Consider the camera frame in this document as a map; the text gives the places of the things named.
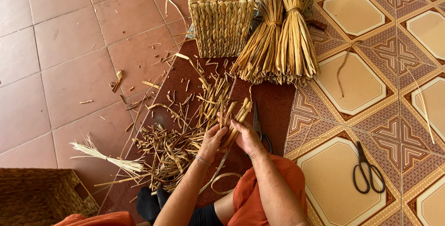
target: pale straw bundle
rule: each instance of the pale straw bundle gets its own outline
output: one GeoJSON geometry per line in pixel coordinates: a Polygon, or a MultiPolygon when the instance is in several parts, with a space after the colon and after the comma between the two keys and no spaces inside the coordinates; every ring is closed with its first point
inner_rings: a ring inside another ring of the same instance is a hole
{"type": "Polygon", "coordinates": [[[103,155],[102,153],[97,150],[97,148],[92,144],[91,139],[89,135],[85,139],[85,144],[79,144],[76,141],[72,142],[70,144],[74,145],[74,149],[80,150],[83,153],[88,154],[89,156],[77,156],[77,157],[70,157],[70,158],[78,158],[78,157],[97,157],[104,159],[106,161],[109,161],[110,163],[120,167],[123,171],[125,171],[127,174],[129,174],[132,178],[138,177],[140,174],[137,172],[145,171],[144,166],[141,164],[144,161],[141,160],[141,158],[128,161],[128,160],[121,160],[121,159],[114,159],[111,157],[107,157],[106,155],[103,155]]]}
{"type": "Polygon", "coordinates": [[[307,83],[318,71],[314,45],[302,13],[313,0],[283,0],[286,19],[281,30],[276,68],[278,83],[307,83]]]}
{"type": "Polygon", "coordinates": [[[241,79],[259,84],[270,74],[276,74],[278,42],[283,21],[281,0],[256,0],[255,7],[263,16],[247,45],[231,67],[231,74],[241,79]]]}

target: scissors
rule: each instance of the scissors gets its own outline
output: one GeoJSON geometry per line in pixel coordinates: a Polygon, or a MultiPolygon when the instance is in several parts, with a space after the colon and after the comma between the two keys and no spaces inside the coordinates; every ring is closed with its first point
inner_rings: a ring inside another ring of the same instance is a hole
{"type": "Polygon", "coordinates": [[[361,194],[366,194],[369,192],[369,187],[371,186],[371,188],[377,192],[377,193],[383,193],[386,189],[386,184],[385,184],[385,180],[383,179],[382,173],[377,169],[377,167],[375,165],[372,165],[368,162],[368,160],[366,159],[366,156],[364,155],[364,151],[363,148],[360,144],[359,141],[357,141],[357,150],[359,151],[359,164],[354,166],[354,171],[353,171],[353,182],[354,182],[354,186],[356,187],[356,189],[361,193],[361,194]],[[366,175],[363,171],[363,168],[361,166],[362,163],[367,163],[368,164],[368,172],[369,172],[369,179],[370,181],[367,180],[366,175]],[[356,168],[359,167],[360,168],[360,172],[362,173],[363,179],[366,182],[366,190],[362,191],[359,189],[359,187],[357,186],[357,182],[356,182],[356,168]],[[374,181],[372,179],[372,170],[374,169],[374,171],[379,174],[380,176],[380,180],[382,180],[383,183],[383,187],[381,190],[377,190],[374,187],[374,181]]]}
{"type": "MultiPolygon", "coordinates": [[[[256,105],[256,99],[255,99],[255,107],[254,107],[254,113],[253,113],[253,126],[252,127],[257,133],[259,133],[259,140],[261,142],[263,142],[263,138],[265,138],[267,140],[267,142],[269,143],[270,154],[272,154],[272,144],[270,143],[270,140],[267,137],[267,135],[265,133],[261,132],[261,124],[259,123],[258,106],[256,105]]],[[[247,153],[244,152],[244,155],[246,156],[247,159],[250,159],[250,157],[249,157],[249,155],[247,155],[247,153]]]]}

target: orange sleeve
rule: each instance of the orange sleeve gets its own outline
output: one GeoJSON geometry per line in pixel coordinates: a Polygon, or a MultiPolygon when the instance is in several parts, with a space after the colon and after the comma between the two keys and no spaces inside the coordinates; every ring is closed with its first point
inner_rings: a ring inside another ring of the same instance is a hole
{"type": "Polygon", "coordinates": [[[55,226],[136,226],[136,223],[129,212],[121,211],[90,218],[72,214],[55,226]]]}

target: tied bundle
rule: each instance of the tied bundle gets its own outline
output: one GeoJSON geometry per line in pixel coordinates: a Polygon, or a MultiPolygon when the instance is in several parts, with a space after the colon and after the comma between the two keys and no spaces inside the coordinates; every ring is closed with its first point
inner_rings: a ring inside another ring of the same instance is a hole
{"type": "Polygon", "coordinates": [[[255,7],[262,14],[263,21],[250,37],[230,73],[260,84],[264,80],[274,79],[278,73],[275,59],[283,21],[283,4],[282,0],[256,0],[255,7]]]}
{"type": "Polygon", "coordinates": [[[314,45],[302,13],[313,0],[283,0],[283,21],[275,66],[278,83],[306,84],[318,71],[314,45]]]}

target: dried water hyacinth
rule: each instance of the dried water hyacinth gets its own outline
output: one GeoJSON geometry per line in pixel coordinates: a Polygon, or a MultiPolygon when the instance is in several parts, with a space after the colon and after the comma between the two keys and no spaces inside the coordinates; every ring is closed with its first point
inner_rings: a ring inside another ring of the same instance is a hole
{"type": "MultiPolygon", "coordinates": [[[[197,70],[198,66],[195,66],[190,58],[181,54],[176,55],[189,60],[197,70]]],[[[148,110],[157,106],[162,106],[168,109],[172,115],[173,121],[178,123],[178,126],[182,131],[177,131],[175,129],[167,130],[160,124],[152,125],[148,128],[141,128],[140,135],[143,140],[133,138],[133,143],[141,153],[153,155],[153,161],[151,163],[144,163],[147,166],[147,174],[142,174],[137,178],[133,178],[137,183],[135,186],[149,183],[149,187],[153,191],[160,186],[164,187],[166,190],[173,191],[181,181],[201,147],[204,133],[218,123],[217,113],[223,111],[227,113],[225,121],[223,121],[222,124],[227,124],[232,117],[231,113],[237,102],[231,101],[229,98],[231,84],[227,81],[227,78],[225,76],[221,77],[219,75],[212,75],[215,84],[211,84],[204,78],[200,71],[197,70],[197,72],[201,76],[199,77],[199,80],[202,83],[201,87],[203,93],[197,95],[192,93],[183,102],[175,100],[175,95],[173,94],[170,105],[153,104],[150,107],[147,106],[148,110]],[[201,100],[201,104],[196,112],[190,116],[188,112],[189,104],[195,97],[201,100]],[[172,106],[176,106],[179,111],[175,112],[171,108],[172,106]]],[[[251,107],[252,102],[246,98],[242,107],[234,116],[234,119],[243,122],[248,112],[250,112],[251,107]]],[[[223,166],[237,135],[238,131],[230,126],[227,134],[221,140],[219,151],[226,151],[226,154],[211,181],[214,180],[223,166]]],[[[207,188],[211,181],[207,183],[202,190],[207,188]]]]}
{"type": "Polygon", "coordinates": [[[231,74],[254,84],[267,80],[296,85],[313,78],[318,63],[302,16],[312,1],[257,0],[263,21],[232,65],[231,74]]]}
{"type": "Polygon", "coordinates": [[[278,42],[283,20],[281,0],[256,0],[255,7],[263,16],[263,21],[250,37],[230,73],[241,79],[260,84],[276,74],[278,42]]]}
{"type": "Polygon", "coordinates": [[[318,71],[318,62],[309,30],[302,13],[313,0],[283,0],[286,18],[280,35],[272,79],[277,83],[307,83],[318,71]]]}

